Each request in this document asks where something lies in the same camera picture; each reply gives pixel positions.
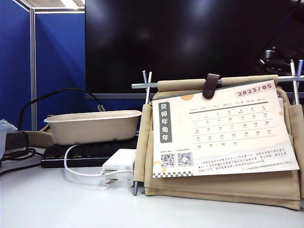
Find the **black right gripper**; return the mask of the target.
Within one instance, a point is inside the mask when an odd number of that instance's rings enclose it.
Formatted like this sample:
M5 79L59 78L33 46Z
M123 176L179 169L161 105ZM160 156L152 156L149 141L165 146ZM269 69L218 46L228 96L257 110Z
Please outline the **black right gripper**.
M256 70L261 73L291 76L290 61L304 59L304 49L270 48L256 60Z

